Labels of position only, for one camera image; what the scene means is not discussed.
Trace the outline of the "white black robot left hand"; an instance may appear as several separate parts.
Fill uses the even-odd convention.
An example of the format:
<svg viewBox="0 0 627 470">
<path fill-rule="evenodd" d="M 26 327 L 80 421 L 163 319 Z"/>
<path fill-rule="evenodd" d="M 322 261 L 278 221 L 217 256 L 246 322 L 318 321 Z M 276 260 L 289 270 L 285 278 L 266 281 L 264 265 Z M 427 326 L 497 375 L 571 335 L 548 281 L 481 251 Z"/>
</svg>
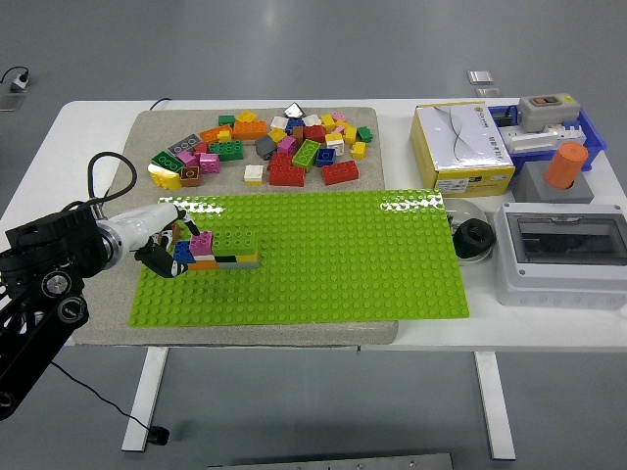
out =
<svg viewBox="0 0 627 470">
<path fill-rule="evenodd" d="M 172 203 L 161 203 L 139 208 L 134 211 L 96 221 L 107 253 L 104 269 L 117 265 L 128 253 L 135 252 L 140 260 L 152 271 L 164 278 L 176 277 L 188 270 L 184 262 L 176 261 L 164 246 L 156 242 L 157 235 L 167 231 L 182 221 L 193 235 L 200 230 L 192 217 Z"/>
</svg>

